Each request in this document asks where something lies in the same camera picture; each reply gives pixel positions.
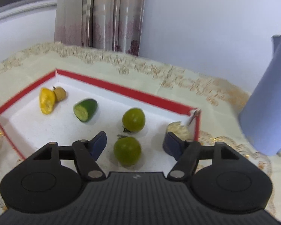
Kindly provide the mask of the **dark sugarcane stump piece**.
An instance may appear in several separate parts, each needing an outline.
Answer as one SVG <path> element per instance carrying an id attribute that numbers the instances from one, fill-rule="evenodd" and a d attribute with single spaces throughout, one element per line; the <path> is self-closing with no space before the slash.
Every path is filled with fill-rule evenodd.
<path id="1" fill-rule="evenodd" d="M 193 134 L 192 132 L 190 132 L 189 128 L 186 125 L 182 125 L 181 121 L 176 121 L 176 122 L 172 122 L 170 123 L 167 128 L 166 128 L 166 134 L 168 132 L 173 132 L 178 138 L 180 138 L 182 141 L 185 140 L 192 140 L 193 139 Z M 163 143 L 162 143 L 162 147 L 164 149 L 164 151 L 170 155 L 173 156 L 171 154 L 170 149 L 168 148 L 167 144 L 166 144 L 166 135 L 164 137 Z"/>

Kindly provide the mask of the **green round fruit near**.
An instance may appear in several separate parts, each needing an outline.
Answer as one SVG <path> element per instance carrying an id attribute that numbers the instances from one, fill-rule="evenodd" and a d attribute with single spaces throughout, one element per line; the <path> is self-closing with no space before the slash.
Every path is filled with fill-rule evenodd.
<path id="1" fill-rule="evenodd" d="M 113 152 L 117 161 L 124 167 L 135 165 L 141 157 L 141 145 L 131 136 L 117 135 Z"/>

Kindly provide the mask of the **green round fruit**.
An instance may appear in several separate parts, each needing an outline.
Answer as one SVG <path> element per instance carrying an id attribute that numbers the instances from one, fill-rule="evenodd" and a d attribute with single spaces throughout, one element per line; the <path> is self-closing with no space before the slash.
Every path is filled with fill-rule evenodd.
<path id="1" fill-rule="evenodd" d="M 113 152 L 117 161 L 124 167 L 135 165 L 141 157 L 141 145 L 131 136 L 117 135 Z"/>
<path id="2" fill-rule="evenodd" d="M 122 117 L 122 125 L 125 133 L 136 133 L 141 131 L 146 124 L 146 117 L 142 109 L 131 108 Z"/>

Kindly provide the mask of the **green cucumber piece in tray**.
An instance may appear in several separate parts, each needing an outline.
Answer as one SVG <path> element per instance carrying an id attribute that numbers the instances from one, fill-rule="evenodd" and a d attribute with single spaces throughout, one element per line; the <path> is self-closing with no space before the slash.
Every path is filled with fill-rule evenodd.
<path id="1" fill-rule="evenodd" d="M 95 99 L 84 99 L 73 107 L 73 112 L 77 119 L 81 122 L 88 122 L 92 119 L 98 108 Z"/>

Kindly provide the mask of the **red shallow tray box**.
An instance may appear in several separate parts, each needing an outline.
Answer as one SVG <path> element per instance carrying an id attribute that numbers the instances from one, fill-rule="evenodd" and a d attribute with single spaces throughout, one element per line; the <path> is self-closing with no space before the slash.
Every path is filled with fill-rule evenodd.
<path id="1" fill-rule="evenodd" d="M 63 87 L 67 96 L 51 114 L 45 115 L 38 97 L 43 87 L 52 86 Z M 84 99 L 98 103 L 87 123 L 73 113 L 74 105 Z M 101 131 L 113 144 L 123 132 L 123 114 L 133 107 L 141 108 L 146 116 L 145 127 L 136 134 L 141 144 L 150 145 L 153 140 L 162 143 L 167 126 L 175 121 L 187 125 L 191 139 L 198 140 L 200 114 L 195 108 L 61 69 L 44 75 L 4 103 L 0 107 L 0 130 L 22 158 L 48 142 L 65 146 L 79 139 L 91 139 Z"/>

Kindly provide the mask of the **green round fruit far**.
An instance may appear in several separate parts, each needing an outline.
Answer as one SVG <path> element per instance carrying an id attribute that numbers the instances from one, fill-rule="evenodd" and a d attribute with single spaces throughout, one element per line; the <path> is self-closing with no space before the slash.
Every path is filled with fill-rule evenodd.
<path id="1" fill-rule="evenodd" d="M 141 131 L 146 124 L 146 117 L 142 109 L 131 108 L 122 117 L 122 125 L 125 133 L 136 133 Z"/>

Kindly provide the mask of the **embroidered cream tablecloth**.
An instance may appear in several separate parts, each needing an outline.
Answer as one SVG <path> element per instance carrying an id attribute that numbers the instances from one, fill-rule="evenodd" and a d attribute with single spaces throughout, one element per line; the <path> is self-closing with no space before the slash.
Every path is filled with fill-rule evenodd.
<path id="1" fill-rule="evenodd" d="M 252 147 L 237 125 L 249 94 L 228 81 L 142 57 L 61 43 L 41 43 L 0 63 L 0 106 L 41 76 L 63 69 L 133 88 L 202 110 L 200 140 L 224 141 L 266 174 L 273 160 Z"/>

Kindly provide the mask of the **brown longan fruit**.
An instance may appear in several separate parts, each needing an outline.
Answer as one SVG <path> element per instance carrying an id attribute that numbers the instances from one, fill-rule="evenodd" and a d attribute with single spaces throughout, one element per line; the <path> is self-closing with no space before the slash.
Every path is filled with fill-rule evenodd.
<path id="1" fill-rule="evenodd" d="M 53 87 L 53 93 L 55 94 L 56 102 L 60 102 L 66 99 L 66 91 L 62 87 Z"/>

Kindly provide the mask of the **yellow fruit piece small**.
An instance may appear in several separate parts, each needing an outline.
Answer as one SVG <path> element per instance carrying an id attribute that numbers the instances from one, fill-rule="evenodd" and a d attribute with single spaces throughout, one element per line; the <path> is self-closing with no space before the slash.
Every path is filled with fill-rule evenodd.
<path id="1" fill-rule="evenodd" d="M 48 115 L 53 112 L 56 102 L 55 93 L 48 89 L 42 88 L 39 94 L 39 106 L 43 114 Z"/>

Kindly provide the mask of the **blue electric kettle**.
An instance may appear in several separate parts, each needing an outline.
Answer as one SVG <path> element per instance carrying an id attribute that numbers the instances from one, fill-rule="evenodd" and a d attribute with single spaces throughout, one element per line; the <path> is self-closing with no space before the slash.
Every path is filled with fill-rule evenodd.
<path id="1" fill-rule="evenodd" d="M 273 58 L 238 115 L 249 143 L 268 156 L 281 151 L 281 35 L 272 40 Z"/>

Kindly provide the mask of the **beige floral curtain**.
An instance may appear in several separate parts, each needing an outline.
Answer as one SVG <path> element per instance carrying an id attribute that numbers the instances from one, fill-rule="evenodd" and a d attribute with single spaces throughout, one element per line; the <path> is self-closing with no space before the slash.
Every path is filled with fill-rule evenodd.
<path id="1" fill-rule="evenodd" d="M 57 0 L 56 42 L 137 56 L 145 0 Z"/>

